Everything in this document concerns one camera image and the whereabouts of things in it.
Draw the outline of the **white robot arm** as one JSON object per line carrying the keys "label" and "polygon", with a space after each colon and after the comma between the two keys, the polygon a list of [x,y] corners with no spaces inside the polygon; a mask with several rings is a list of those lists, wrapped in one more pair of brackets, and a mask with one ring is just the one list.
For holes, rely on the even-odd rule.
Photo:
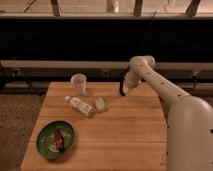
{"label": "white robot arm", "polygon": [[167,171],[213,171],[213,108],[155,70],[152,56],[132,57],[124,77],[125,93],[145,80],[168,105]]}

